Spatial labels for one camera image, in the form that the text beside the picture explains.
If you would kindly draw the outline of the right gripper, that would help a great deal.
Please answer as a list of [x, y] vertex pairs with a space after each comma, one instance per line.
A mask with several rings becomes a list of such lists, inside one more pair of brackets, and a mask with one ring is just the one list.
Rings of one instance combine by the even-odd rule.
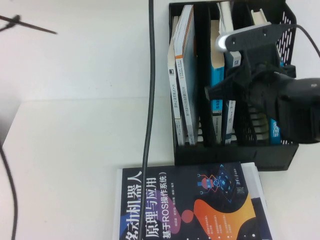
[[253, 79], [245, 72], [234, 72], [215, 86], [205, 87], [205, 97], [208, 101], [247, 99], [253, 107], [279, 121], [280, 95], [296, 76], [296, 67], [290, 64], [278, 69], [263, 69]]

